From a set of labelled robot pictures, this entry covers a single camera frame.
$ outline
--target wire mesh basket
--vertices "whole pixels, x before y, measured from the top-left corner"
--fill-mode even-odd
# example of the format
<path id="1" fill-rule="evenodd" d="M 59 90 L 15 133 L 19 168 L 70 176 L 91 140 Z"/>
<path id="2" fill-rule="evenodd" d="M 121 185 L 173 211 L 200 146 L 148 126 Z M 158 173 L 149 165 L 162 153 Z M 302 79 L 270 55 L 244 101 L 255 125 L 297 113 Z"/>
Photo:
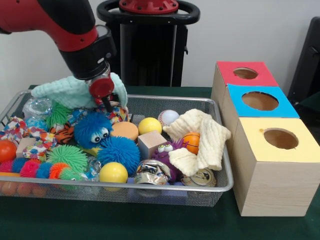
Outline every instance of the wire mesh basket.
<path id="1" fill-rule="evenodd" d="M 10 101 L 0 114 L 2 128 L 8 123 L 10 116 L 23 117 L 22 108 L 30 97 L 30 91 L 22 91 Z M 199 109 L 210 114 L 221 124 L 219 108 L 213 100 L 208 98 L 129 95 L 128 109 L 133 114 L 134 124 L 139 123 L 141 116 L 157 118 L 159 113 L 166 109 L 175 110 L 179 114 L 184 114 L 190 109 Z M 213 171 L 213 174 L 216 178 L 215 187 L 107 183 L 8 176 L 0 176 L 0 186 L 7 184 L 12 188 L 17 188 L 21 183 L 25 183 L 24 185 L 31 189 L 31 193 L 24 196 L 12 193 L 14 197 L 213 207 L 223 192 L 233 187 L 232 170 L 226 146 L 223 152 L 222 170 Z"/>

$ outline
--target wooden block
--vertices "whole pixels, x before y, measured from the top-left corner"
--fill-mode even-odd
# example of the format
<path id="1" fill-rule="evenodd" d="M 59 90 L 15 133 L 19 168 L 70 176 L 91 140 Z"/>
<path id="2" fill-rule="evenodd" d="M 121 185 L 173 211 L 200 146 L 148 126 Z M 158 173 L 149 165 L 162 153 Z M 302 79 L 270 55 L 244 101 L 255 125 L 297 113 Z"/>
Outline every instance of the wooden block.
<path id="1" fill-rule="evenodd" d="M 319 156 L 300 119 L 240 117 L 231 166 L 241 216 L 304 216 L 320 183 Z"/>
<path id="2" fill-rule="evenodd" d="M 138 146 L 143 160 L 151 159 L 152 154 L 167 140 L 157 131 L 151 131 L 138 136 Z"/>
<path id="3" fill-rule="evenodd" d="M 218 61 L 215 66 L 211 99 L 223 107 L 228 84 L 240 86 L 278 86 L 263 62 Z"/>
<path id="4" fill-rule="evenodd" d="M 25 138 L 22 138 L 20 143 L 19 143 L 19 146 L 17 147 L 16 149 L 16 152 L 15 152 L 15 155 L 17 158 L 23 158 L 24 155 L 23 155 L 23 150 L 28 147 L 28 146 L 33 146 L 35 145 L 36 143 L 36 139 L 33 138 L 33 137 L 25 137 Z"/>
<path id="5" fill-rule="evenodd" d="M 231 131 L 227 141 L 230 157 L 239 117 L 299 118 L 278 86 L 228 84 L 221 113 L 223 124 Z"/>

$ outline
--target green spiky ball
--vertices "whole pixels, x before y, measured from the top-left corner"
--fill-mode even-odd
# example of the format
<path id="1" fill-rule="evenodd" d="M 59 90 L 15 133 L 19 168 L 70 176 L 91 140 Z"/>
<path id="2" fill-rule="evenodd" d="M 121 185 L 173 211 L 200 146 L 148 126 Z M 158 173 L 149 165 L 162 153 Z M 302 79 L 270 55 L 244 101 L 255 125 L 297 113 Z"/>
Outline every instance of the green spiky ball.
<path id="1" fill-rule="evenodd" d="M 68 164 L 75 173 L 83 173 L 88 165 L 86 154 L 71 145 L 55 147 L 48 153 L 48 162 Z"/>
<path id="2" fill-rule="evenodd" d="M 72 111 L 61 105 L 58 102 L 55 102 L 52 107 L 52 114 L 45 120 L 47 126 L 52 128 L 55 124 L 64 125 L 68 121 L 68 116 Z"/>

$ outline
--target baseball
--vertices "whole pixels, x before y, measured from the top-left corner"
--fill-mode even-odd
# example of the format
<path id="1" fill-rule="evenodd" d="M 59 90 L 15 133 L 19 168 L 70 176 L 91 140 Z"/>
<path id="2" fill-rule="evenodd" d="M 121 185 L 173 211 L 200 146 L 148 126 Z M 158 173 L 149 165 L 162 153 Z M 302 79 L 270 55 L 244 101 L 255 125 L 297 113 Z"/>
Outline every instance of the baseball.
<path id="1" fill-rule="evenodd" d="M 173 110 L 165 110 L 160 113 L 158 116 L 158 121 L 161 123 L 162 127 L 169 126 L 175 120 L 179 118 L 179 114 Z"/>

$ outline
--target orange tiger toy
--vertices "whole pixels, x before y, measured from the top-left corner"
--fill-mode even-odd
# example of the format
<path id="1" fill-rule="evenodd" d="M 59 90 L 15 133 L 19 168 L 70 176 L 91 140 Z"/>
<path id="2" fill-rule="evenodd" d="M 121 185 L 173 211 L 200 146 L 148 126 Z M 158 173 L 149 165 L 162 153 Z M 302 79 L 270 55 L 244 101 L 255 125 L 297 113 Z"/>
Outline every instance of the orange tiger toy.
<path id="1" fill-rule="evenodd" d="M 74 137 L 74 127 L 67 122 L 64 129 L 56 131 L 55 127 L 50 128 L 50 133 L 54 134 L 58 144 L 67 144 Z"/>

